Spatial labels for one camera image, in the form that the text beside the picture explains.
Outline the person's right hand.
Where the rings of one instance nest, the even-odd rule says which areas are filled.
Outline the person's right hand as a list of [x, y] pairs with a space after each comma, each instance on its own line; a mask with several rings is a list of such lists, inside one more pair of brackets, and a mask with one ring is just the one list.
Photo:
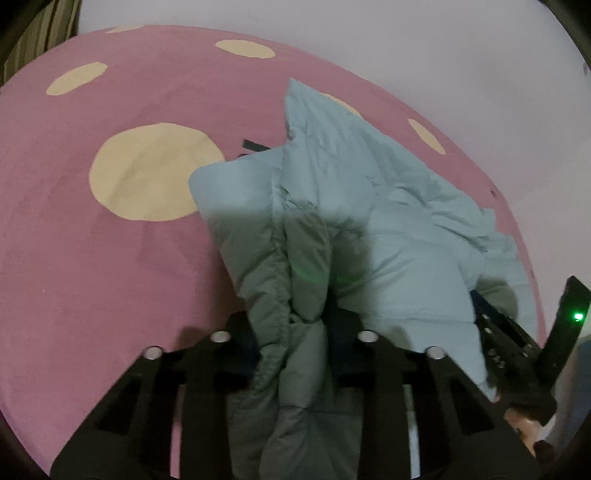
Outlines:
[[508, 408], [504, 419], [534, 457], [549, 456], [553, 458], [555, 456], [555, 447], [547, 441], [547, 434], [555, 423], [554, 418], [547, 426], [543, 426], [538, 420], [530, 418], [524, 412]]

